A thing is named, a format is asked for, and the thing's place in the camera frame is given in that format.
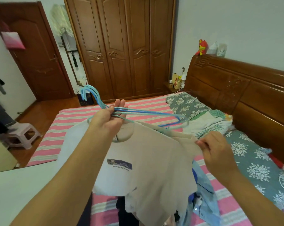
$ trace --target plastic stool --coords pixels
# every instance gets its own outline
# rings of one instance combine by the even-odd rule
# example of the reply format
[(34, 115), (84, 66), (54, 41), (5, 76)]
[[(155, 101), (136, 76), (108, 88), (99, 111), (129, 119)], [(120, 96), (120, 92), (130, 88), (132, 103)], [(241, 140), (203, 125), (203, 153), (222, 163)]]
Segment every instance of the plastic stool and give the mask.
[[(31, 130), (34, 131), (34, 136), (28, 140), (25, 134)], [(41, 137), (41, 135), (33, 125), (16, 123), (9, 127), (9, 131), (5, 134), (5, 142), (8, 143), (10, 147), (24, 147), (25, 149), (30, 149), (32, 147), (31, 143), (37, 137)], [(12, 143), (10, 138), (17, 138), (20, 143)]]

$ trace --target red and yellow bear figurine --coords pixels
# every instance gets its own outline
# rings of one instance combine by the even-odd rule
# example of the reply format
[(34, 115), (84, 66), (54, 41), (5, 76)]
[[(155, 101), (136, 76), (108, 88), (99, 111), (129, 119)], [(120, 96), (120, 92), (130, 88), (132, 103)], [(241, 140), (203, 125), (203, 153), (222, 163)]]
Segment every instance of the red and yellow bear figurine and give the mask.
[(195, 55), (203, 55), (206, 54), (208, 50), (208, 44), (206, 42), (206, 40), (201, 40), (199, 41), (199, 50), (197, 53), (195, 53)]

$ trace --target wooden floor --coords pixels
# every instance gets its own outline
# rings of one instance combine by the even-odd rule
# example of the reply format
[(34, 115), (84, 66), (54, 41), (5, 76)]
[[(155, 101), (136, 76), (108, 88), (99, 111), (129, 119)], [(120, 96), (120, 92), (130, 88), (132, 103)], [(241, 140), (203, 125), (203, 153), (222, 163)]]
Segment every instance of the wooden floor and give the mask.
[[(128, 101), (136, 101), (141, 99), (148, 99), (148, 98), (139, 98)], [(29, 109), (29, 111), (19, 120), (19, 122), (30, 123), (42, 135), (45, 135), (45, 133), (48, 131), (50, 125), (53, 123), (56, 115), (59, 113), (60, 110), (67, 108), (76, 108), (76, 107), (80, 107), (77, 97), (69, 99), (36, 102)], [(9, 151), (17, 159), (17, 161), (20, 164), (20, 167), (25, 167), (41, 141), (42, 137), (36, 139), (32, 143), (32, 148), (29, 150), (26, 150), (21, 147), (18, 148), (14, 147), (9, 149)]]

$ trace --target wardrobe door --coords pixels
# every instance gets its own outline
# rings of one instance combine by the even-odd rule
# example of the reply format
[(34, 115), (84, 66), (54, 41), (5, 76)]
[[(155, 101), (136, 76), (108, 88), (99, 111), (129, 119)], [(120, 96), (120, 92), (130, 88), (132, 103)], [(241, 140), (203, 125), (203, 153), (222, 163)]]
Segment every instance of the wardrobe door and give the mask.
[(67, 0), (89, 84), (102, 100), (114, 99), (96, 0)]
[(114, 94), (133, 96), (123, 0), (97, 0)]
[(150, 0), (150, 84), (162, 92), (168, 81), (173, 0)]
[(135, 95), (150, 93), (149, 0), (125, 0), (132, 84)]

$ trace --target wooden door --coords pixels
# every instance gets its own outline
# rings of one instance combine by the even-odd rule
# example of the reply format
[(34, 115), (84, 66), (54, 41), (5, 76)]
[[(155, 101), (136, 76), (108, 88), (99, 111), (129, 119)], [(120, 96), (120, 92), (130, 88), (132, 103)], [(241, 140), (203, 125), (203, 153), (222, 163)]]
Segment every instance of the wooden door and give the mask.
[(169, 52), (173, 0), (150, 0), (150, 83), (151, 91), (162, 92), (169, 78)]
[(0, 32), (19, 34), (26, 49), (9, 51), (38, 100), (70, 98), (73, 93), (69, 79), (62, 71), (60, 54), (54, 48), (53, 34), (39, 4), (0, 3)]
[(150, 93), (149, 0), (125, 0), (128, 46), (135, 95)]
[(97, 0), (109, 71), (117, 98), (133, 96), (123, 0)]
[(66, 0), (87, 70), (89, 84), (102, 100), (116, 98), (103, 42), (96, 0)]

